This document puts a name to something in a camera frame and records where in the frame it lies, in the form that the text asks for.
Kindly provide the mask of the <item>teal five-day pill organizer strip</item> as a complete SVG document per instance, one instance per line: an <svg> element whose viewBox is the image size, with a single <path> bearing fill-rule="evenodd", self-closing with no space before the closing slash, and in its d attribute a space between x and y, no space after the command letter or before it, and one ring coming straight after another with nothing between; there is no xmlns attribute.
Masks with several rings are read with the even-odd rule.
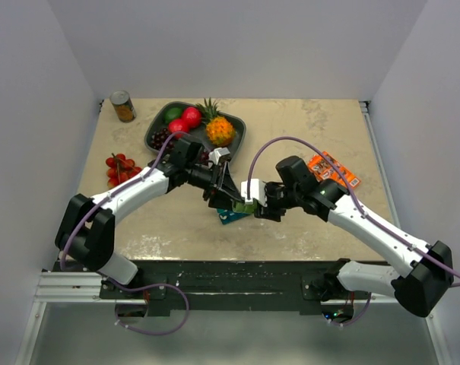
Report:
<svg viewBox="0 0 460 365"><path fill-rule="evenodd" d="M217 215L223 225L231 224L249 216L249 214L246 213L234 212L225 209L217 209Z"/></svg>

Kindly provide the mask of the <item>green pill bottle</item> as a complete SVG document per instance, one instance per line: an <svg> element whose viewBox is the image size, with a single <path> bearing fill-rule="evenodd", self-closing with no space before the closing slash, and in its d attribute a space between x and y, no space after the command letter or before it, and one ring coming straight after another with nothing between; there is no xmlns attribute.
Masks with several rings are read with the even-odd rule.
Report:
<svg viewBox="0 0 460 365"><path fill-rule="evenodd" d="M252 215L258 209L258 205L259 203L254 199L244 202L234 202L232 211L236 214Z"/></svg>

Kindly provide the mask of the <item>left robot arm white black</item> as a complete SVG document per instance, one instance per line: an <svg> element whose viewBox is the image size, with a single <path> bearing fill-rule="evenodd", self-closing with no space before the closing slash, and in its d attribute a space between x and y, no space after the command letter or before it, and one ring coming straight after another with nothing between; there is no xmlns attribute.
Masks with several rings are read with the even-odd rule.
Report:
<svg viewBox="0 0 460 365"><path fill-rule="evenodd" d="M204 165L199 161L203 149L198 139L181 137L169 154L158 154L131 179L92 197L74 196L56 235L56 247L63 256L116 281L125 297L138 297L144 280L137 275L138 266L115 251L117 224L145 203L185 183L200 188L211 208L230 210L244 201L230 175L229 152L215 151L214 161Z"/></svg>

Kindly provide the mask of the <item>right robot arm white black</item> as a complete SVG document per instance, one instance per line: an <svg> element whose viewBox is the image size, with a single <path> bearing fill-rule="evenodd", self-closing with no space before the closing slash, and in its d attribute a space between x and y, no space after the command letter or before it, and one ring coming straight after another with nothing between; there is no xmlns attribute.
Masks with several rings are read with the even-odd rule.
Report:
<svg viewBox="0 0 460 365"><path fill-rule="evenodd" d="M318 181L297 156L283 159L276 170L278 182L248 179L241 184L242 196L254 204L256 217L280 221L287 210L302 208L348 232L386 261L378 265L338 260L309 284L320 300L362 291L393 297L416 316L430 314L454 281L449 273L452 250L445 243L428 243L405 233L368 210L338 182Z"/></svg>

